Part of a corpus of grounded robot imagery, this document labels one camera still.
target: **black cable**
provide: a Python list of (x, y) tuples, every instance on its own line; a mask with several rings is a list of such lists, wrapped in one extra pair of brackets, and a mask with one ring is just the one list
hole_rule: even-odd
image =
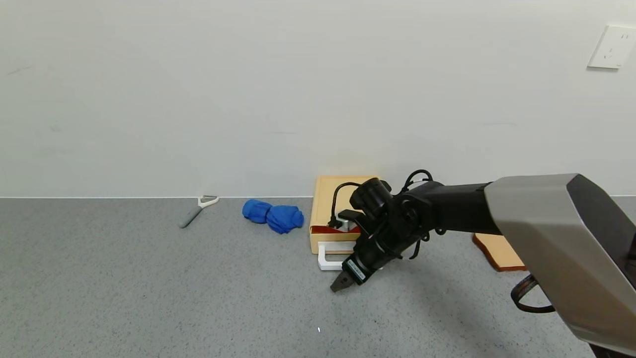
[(404, 183), (404, 187), (402, 188), (402, 190), (400, 190), (400, 192), (406, 192), (408, 190), (408, 187), (415, 183), (411, 179), (413, 179), (413, 177), (418, 175), (418, 174), (426, 174), (427, 178), (426, 179), (422, 179), (422, 181), (424, 181), (424, 182), (432, 182), (433, 181), (433, 176), (431, 175), (431, 172), (429, 172), (428, 170), (425, 170), (425, 169), (419, 169), (419, 170), (416, 170), (416, 171), (412, 172), (411, 175), (408, 176), (408, 178), (406, 179), (406, 182)]
[(336, 188), (336, 190), (333, 191), (333, 202), (331, 203), (331, 220), (328, 223), (328, 226), (330, 227), (334, 227), (336, 229), (338, 229), (342, 223), (340, 221), (338, 221), (338, 219), (336, 218), (336, 199), (338, 198), (338, 191), (346, 186), (352, 185), (354, 187), (359, 187), (360, 184), (358, 183), (354, 183), (354, 182), (346, 182), (346, 183), (342, 183), (340, 185), (338, 185), (338, 187)]

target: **white handle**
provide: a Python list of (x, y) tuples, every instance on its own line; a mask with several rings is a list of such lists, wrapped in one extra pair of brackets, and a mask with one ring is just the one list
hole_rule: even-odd
[(318, 266), (323, 271), (342, 269), (342, 261), (327, 261), (327, 251), (353, 251), (355, 241), (318, 241)]

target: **blue cloth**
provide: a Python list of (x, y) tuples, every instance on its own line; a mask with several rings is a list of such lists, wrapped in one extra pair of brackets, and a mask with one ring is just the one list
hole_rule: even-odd
[(264, 224), (267, 222), (265, 217), (271, 207), (270, 203), (250, 199), (243, 205), (243, 216), (257, 224)]
[(279, 234), (287, 234), (305, 222), (303, 212), (297, 206), (272, 206), (264, 201), (250, 199), (243, 205), (243, 216), (258, 224), (267, 225)]

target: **speckled floor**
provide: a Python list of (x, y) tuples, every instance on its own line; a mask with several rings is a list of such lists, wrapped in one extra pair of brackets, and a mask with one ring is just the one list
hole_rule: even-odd
[(468, 234), (333, 294), (307, 227), (278, 235), (244, 201), (178, 229), (192, 199), (0, 199), (0, 357), (592, 357), (558, 315), (518, 311), (525, 273)]

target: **wall socket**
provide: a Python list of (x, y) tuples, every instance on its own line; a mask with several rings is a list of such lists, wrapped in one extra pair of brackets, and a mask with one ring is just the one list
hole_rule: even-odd
[(588, 67), (622, 68), (636, 44), (636, 29), (606, 26)]

